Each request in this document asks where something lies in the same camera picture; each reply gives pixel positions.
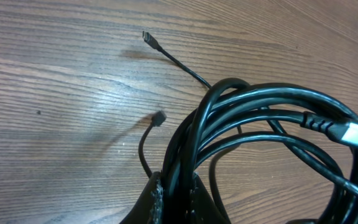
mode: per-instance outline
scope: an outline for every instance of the cable end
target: cable end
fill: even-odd
[[[149,44],[150,47],[152,47],[153,49],[155,50],[161,49],[161,46],[158,43],[158,41],[151,34],[149,34],[149,32],[143,31],[143,40],[144,42]]]
[[[165,115],[164,111],[157,112],[152,117],[152,124],[153,126],[160,126],[167,118],[167,115]]]

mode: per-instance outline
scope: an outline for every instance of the brown wood grain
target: brown wood grain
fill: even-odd
[[[137,144],[150,115],[168,116],[145,144],[159,170],[206,92],[143,30],[212,84],[294,83],[358,113],[358,1],[0,0],[0,223],[119,223],[132,208],[147,182]],[[348,149],[284,127],[349,175]],[[333,188],[270,142],[229,153],[217,174],[232,223],[317,218]]]

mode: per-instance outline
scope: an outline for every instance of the cable bundle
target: cable bundle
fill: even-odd
[[[144,40],[210,87],[199,75],[166,53],[149,33],[144,32]],[[234,91],[222,95],[228,89]],[[312,112],[269,108],[280,104],[296,105]],[[148,176],[151,176],[151,170],[144,160],[143,143],[151,127],[161,124],[161,114],[155,116],[154,120],[159,121],[158,124],[153,122],[150,125],[139,144],[139,155]],[[254,121],[267,121],[273,131],[242,133],[241,125]],[[331,156],[313,143],[287,134],[280,121],[299,124],[324,133],[334,142],[350,146],[353,165],[349,180],[344,178]],[[233,128],[237,128],[239,134],[206,147]],[[209,170],[211,193],[215,206],[230,223],[216,185],[216,161],[240,144],[257,141],[284,143],[294,155],[334,183],[333,194],[323,214],[317,220],[300,220],[297,223],[358,223],[358,115],[324,93],[284,83],[249,85],[238,78],[227,78],[212,86],[199,107],[179,125],[167,147],[161,176],[165,200],[171,200],[171,204],[173,201],[182,203],[185,208],[190,207],[186,203],[189,201],[188,192],[194,187],[194,170],[207,158],[217,154]]]

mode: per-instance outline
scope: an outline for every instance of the wooden table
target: wooden table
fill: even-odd
[[[147,182],[137,144],[150,115],[168,116],[145,144],[159,170],[206,93],[143,30],[212,84],[295,83],[358,113],[358,1],[0,0],[0,223],[119,223],[132,208]],[[284,126],[349,175],[348,149]],[[231,152],[218,174],[233,223],[317,218],[333,188],[269,142]]]

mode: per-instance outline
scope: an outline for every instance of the cable connector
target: cable connector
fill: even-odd
[[[301,127],[327,135],[334,142],[358,149],[358,121],[344,118],[339,121],[304,112]]]
[[[167,115],[165,115],[164,111],[159,111],[155,113],[152,117],[152,124],[153,126],[160,126],[165,119],[167,118]]]
[[[155,50],[161,51],[162,47],[158,41],[149,32],[143,31],[143,40]]]

